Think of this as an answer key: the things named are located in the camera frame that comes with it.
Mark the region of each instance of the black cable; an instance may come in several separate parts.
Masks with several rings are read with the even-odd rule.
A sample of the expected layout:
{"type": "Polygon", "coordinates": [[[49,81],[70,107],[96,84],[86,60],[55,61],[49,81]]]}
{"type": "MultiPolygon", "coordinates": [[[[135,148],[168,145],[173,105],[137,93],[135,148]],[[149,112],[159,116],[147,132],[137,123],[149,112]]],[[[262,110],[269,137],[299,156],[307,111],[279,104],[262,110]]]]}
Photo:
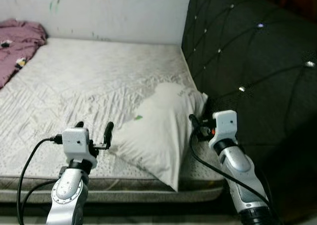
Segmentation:
{"type": "Polygon", "coordinates": [[[56,183],[58,181],[58,179],[54,179],[54,180],[49,180],[49,181],[46,181],[46,182],[43,182],[41,184],[38,184],[37,186],[34,186],[28,193],[27,195],[24,197],[23,199],[23,202],[22,202],[22,205],[21,205],[21,217],[23,217],[24,215],[24,209],[25,209],[25,205],[26,205],[26,202],[28,201],[30,195],[37,189],[45,186],[45,185],[48,185],[48,184],[53,184],[53,183],[56,183]]]}
{"type": "Polygon", "coordinates": [[[36,146],[35,148],[33,149],[31,155],[29,156],[29,159],[27,160],[27,162],[25,163],[24,165],[24,168],[22,170],[22,173],[21,173],[21,176],[20,176],[20,180],[19,180],[19,184],[18,184],[18,190],[17,190],[17,195],[16,195],[16,210],[17,210],[17,218],[18,218],[18,221],[19,221],[19,224],[20,225],[24,225],[24,222],[23,222],[23,217],[22,217],[22,214],[21,214],[21,189],[22,189],[22,181],[23,181],[23,177],[24,177],[24,173],[32,159],[32,157],[34,156],[36,150],[38,149],[38,147],[43,143],[43,142],[46,142],[46,141],[54,141],[54,137],[51,137],[51,138],[45,138],[43,140],[41,140],[36,146]]]}
{"type": "Polygon", "coordinates": [[[224,173],[223,171],[219,170],[218,168],[210,165],[209,163],[203,161],[202,159],[200,159],[200,157],[196,154],[196,152],[194,151],[194,148],[193,148],[193,138],[194,136],[196,136],[196,133],[197,131],[200,130],[200,127],[196,127],[191,135],[190,135],[190,138],[189,138],[189,147],[191,149],[191,152],[192,152],[192,155],[193,157],[198,161],[200,162],[201,164],[205,165],[206,167],[214,170],[215,172],[221,174],[223,177],[227,178],[227,179],[230,179],[231,181],[241,185],[242,187],[244,187],[245,189],[249,190],[251,193],[255,194],[256,196],[258,196],[269,208],[269,210],[271,210],[273,216],[279,220],[279,217],[278,217],[278,214],[277,212],[275,211],[275,209],[273,208],[273,206],[271,205],[271,203],[263,196],[261,195],[259,192],[255,191],[253,188],[249,187],[248,185],[246,185],[245,183],[233,178],[232,176],[228,175],[227,173],[224,173]]]}

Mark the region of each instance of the pillow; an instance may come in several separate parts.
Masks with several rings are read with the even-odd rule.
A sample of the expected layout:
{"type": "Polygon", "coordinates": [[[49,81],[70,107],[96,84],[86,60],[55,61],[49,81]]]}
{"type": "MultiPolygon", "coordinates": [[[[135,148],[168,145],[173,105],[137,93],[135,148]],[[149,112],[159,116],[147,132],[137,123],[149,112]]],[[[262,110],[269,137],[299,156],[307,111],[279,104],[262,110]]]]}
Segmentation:
{"type": "Polygon", "coordinates": [[[135,110],[134,119],[113,131],[110,151],[178,190],[181,163],[192,131],[189,114],[200,117],[207,95],[161,83],[135,110]]]}

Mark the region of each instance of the white mattress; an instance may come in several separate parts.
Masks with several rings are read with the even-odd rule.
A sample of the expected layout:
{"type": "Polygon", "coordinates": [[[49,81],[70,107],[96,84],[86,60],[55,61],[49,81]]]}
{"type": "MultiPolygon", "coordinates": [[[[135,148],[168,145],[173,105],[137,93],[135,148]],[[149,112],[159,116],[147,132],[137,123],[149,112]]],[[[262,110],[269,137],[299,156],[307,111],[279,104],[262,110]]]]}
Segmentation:
{"type": "MultiPolygon", "coordinates": [[[[195,87],[178,46],[49,38],[0,90],[0,178],[19,177],[38,141],[80,120],[94,142],[102,142],[107,122],[120,128],[160,82],[195,87]]],[[[62,145],[45,143],[25,177],[56,178],[65,165],[62,145]]],[[[154,179],[107,151],[90,178],[154,179]]],[[[181,178],[222,179],[190,156],[181,178]]]]}

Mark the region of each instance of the bed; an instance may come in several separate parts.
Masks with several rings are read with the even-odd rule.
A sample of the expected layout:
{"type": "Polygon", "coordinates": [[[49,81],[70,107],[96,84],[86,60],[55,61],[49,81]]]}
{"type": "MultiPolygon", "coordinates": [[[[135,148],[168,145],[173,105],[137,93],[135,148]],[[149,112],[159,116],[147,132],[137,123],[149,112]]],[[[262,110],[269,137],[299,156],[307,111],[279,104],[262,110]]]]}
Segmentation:
{"type": "MultiPolygon", "coordinates": [[[[0,90],[0,202],[15,202],[18,178],[41,139],[83,120],[95,142],[108,121],[121,127],[161,82],[195,87],[179,46],[142,45],[48,38],[23,70],[0,90]]],[[[206,145],[200,154],[216,162],[206,145]]],[[[65,166],[60,145],[39,148],[23,182],[22,195],[57,178],[65,166]]],[[[101,151],[92,170],[88,202],[199,202],[217,198],[222,177],[187,154],[179,191],[152,175],[101,151]]],[[[36,191],[32,203],[51,201],[50,187],[36,191]]]]}

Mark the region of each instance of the white wall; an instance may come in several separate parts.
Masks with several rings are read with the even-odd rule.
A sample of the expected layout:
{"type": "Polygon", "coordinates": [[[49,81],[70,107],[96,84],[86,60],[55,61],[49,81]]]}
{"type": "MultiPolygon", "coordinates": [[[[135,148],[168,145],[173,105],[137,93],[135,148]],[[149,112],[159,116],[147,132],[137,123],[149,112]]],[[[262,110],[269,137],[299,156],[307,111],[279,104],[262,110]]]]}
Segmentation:
{"type": "Polygon", "coordinates": [[[180,44],[189,0],[0,0],[0,21],[40,22],[52,37],[180,44]]]}

